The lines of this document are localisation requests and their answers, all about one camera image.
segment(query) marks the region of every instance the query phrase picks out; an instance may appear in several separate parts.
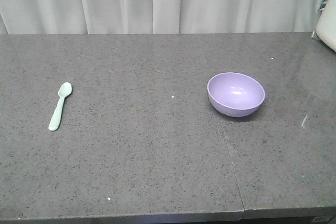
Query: lavender plastic bowl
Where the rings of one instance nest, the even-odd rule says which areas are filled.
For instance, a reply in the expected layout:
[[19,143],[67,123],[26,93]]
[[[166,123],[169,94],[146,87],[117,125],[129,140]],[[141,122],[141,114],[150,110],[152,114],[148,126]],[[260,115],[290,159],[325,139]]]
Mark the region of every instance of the lavender plastic bowl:
[[265,99],[261,84],[242,73],[220,73],[208,82],[211,104],[220,113],[239,118],[255,112]]

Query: spoon handle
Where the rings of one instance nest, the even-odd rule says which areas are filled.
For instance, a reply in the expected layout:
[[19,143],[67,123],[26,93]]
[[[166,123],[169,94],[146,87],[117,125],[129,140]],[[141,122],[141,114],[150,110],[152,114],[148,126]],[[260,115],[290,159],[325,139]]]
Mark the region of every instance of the spoon handle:
[[54,114],[49,123],[49,130],[51,131],[55,131],[59,127],[59,123],[61,121],[62,116],[63,104],[64,104],[64,97],[60,97],[57,106],[55,108]]

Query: spoon bowl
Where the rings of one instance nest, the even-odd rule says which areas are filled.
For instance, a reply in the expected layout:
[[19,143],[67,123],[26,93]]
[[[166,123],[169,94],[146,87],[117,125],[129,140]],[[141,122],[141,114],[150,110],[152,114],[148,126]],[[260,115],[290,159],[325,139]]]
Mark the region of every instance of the spoon bowl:
[[62,86],[59,88],[58,90],[58,95],[59,97],[67,97],[68,95],[70,95],[72,92],[72,86],[69,82],[65,82],[62,84]]

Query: gray granite countertop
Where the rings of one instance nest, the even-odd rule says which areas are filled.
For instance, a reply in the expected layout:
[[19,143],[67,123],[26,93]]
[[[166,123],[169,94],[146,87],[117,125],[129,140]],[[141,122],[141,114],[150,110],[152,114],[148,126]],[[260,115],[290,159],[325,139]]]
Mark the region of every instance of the gray granite countertop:
[[[336,54],[309,33],[0,36],[0,62],[0,221],[336,215]],[[265,88],[251,116],[208,100],[229,71]]]

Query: mint green spoon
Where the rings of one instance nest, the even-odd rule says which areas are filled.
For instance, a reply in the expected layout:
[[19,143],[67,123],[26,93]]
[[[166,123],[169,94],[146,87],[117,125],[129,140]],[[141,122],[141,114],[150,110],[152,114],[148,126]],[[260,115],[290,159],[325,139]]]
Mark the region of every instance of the mint green spoon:
[[69,82],[63,83],[62,86],[59,88],[59,91],[58,91],[59,100],[55,108],[54,114],[50,120],[49,128],[48,128],[49,130],[55,131],[58,129],[59,124],[61,122],[64,99],[65,97],[70,95],[71,92],[72,92],[72,86]]

